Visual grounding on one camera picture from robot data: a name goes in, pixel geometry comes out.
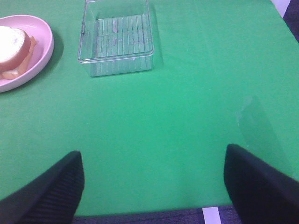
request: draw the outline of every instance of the pink bowl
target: pink bowl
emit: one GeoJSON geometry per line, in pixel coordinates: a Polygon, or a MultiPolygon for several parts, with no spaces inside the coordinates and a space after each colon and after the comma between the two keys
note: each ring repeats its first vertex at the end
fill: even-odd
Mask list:
{"type": "Polygon", "coordinates": [[[46,66],[53,53],[54,38],[50,26],[44,20],[32,15],[0,18],[0,26],[20,28],[29,36],[33,36],[37,42],[27,72],[13,80],[0,79],[0,92],[5,92],[26,83],[46,66]]]}

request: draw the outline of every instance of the table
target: table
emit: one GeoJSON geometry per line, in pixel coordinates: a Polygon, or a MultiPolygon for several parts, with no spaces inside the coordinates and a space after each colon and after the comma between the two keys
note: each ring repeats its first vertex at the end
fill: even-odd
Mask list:
{"type": "Polygon", "coordinates": [[[2,0],[49,23],[53,56],[0,94],[0,198],[72,150],[76,215],[230,204],[226,145],[299,180],[299,46],[270,0],[151,0],[155,67],[91,78],[77,62],[83,0],[2,0]]]}

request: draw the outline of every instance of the bread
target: bread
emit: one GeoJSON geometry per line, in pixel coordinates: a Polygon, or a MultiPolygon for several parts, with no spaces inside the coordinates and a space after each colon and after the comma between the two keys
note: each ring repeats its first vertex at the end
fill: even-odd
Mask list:
{"type": "Polygon", "coordinates": [[[0,27],[0,79],[14,79],[25,73],[35,45],[34,37],[25,31],[0,27]]]}

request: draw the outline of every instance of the clear plastic container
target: clear plastic container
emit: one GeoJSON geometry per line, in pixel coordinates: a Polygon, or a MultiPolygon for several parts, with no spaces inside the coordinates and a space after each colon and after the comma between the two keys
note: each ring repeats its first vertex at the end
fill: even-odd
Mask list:
{"type": "Polygon", "coordinates": [[[153,68],[148,0],[85,0],[78,61],[90,76],[153,68]]]}

